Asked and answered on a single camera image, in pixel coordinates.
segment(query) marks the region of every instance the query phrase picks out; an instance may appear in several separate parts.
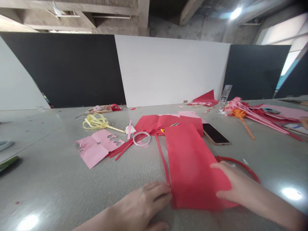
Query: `pink paper with cutouts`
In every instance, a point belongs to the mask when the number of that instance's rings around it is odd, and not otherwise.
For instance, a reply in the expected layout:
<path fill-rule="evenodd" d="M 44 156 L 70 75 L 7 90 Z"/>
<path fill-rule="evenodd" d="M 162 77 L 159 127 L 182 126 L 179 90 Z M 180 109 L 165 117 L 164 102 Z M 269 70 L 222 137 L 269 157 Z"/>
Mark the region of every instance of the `pink paper with cutouts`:
<path fill-rule="evenodd" d="M 114 141 L 111 138 L 116 137 L 114 134 L 108 132 L 106 129 L 102 129 L 95 132 L 91 136 L 87 136 L 81 140 L 76 141 L 79 143 L 81 152 L 80 156 L 86 163 L 89 169 L 98 164 L 109 152 L 117 149 L 124 144 L 124 141 Z"/>

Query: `pink paper sheet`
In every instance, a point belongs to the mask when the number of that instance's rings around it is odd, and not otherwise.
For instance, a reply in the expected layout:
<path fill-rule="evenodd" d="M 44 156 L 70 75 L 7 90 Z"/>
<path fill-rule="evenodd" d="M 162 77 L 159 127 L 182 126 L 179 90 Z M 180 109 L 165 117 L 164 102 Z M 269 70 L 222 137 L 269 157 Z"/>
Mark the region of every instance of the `pink paper sheet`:
<path fill-rule="evenodd" d="M 195 111 L 180 111 L 178 112 L 178 114 L 160 114 L 159 116 L 163 116 L 163 115 L 168 115 L 168 116 L 171 115 L 171 116 L 176 116 L 176 117 L 187 116 L 187 117 L 192 117 L 192 118 L 200 118 L 203 124 L 207 124 L 207 122 L 205 122 L 205 120 L 203 120 L 200 116 L 198 116 Z"/>
<path fill-rule="evenodd" d="M 288 117 L 288 118 L 293 118 L 293 119 L 300 119 L 301 117 L 304 117 L 304 116 L 308 117 L 308 111 L 304 111 L 301 109 L 294 109 L 294 108 L 267 105 L 267 104 L 263 104 L 260 107 L 253 107 L 253 108 L 272 108 L 272 109 L 275 109 L 276 111 L 281 112 L 278 115 Z"/>
<path fill-rule="evenodd" d="M 80 156 L 89 169 L 97 165 L 109 152 L 125 143 L 122 140 L 116 142 L 114 140 L 111 141 L 110 139 L 114 137 L 116 137 L 114 134 L 108 132 L 106 129 L 102 129 L 93 133 L 91 136 L 77 141 L 81 148 Z"/>

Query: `small red object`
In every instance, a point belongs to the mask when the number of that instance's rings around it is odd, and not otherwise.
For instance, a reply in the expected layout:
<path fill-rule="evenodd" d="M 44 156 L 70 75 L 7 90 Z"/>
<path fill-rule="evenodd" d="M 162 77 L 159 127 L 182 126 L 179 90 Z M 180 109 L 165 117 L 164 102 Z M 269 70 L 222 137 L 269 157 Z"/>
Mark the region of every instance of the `small red object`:
<path fill-rule="evenodd" d="M 113 105 L 111 105 L 111 110 L 112 111 L 121 111 L 121 108 L 119 107 L 119 105 L 113 104 Z"/>

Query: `pink stick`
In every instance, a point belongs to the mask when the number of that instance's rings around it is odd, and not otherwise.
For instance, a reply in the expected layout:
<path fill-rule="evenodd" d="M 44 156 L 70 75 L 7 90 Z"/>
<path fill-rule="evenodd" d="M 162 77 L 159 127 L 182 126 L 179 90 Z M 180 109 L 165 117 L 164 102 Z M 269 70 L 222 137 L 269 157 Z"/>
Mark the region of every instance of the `pink stick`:
<path fill-rule="evenodd" d="M 128 135 L 127 135 L 128 140 L 131 139 L 131 127 L 132 127 L 132 120 L 129 121 L 129 125 L 128 125 Z"/>

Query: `white panel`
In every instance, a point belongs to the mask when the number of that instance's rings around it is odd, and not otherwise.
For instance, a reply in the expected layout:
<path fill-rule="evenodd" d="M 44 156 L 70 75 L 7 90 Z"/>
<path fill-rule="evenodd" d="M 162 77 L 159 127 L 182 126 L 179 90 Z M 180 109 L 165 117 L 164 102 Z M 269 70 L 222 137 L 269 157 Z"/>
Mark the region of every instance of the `white panel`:
<path fill-rule="evenodd" d="M 290 52 L 301 51 L 304 48 L 304 46 L 306 45 L 307 42 L 308 42 L 308 35 L 304 35 L 302 37 L 295 39 L 291 48 L 290 48 Z"/>
<path fill-rule="evenodd" d="M 281 72 L 281 76 L 285 75 L 285 73 L 288 71 L 288 69 L 290 68 L 290 66 L 292 65 L 292 63 L 294 62 L 299 53 L 300 51 L 295 51 L 295 52 L 290 52 L 288 54 L 285 65 L 283 66 Z"/>
<path fill-rule="evenodd" d="M 50 108 L 35 82 L 0 37 L 0 110 Z"/>
<path fill-rule="evenodd" d="M 270 27 L 264 36 L 262 45 L 296 36 L 308 18 L 308 13 L 301 14 Z"/>
<path fill-rule="evenodd" d="M 221 94 L 230 44 L 115 35 L 126 103 L 143 107 Z"/>

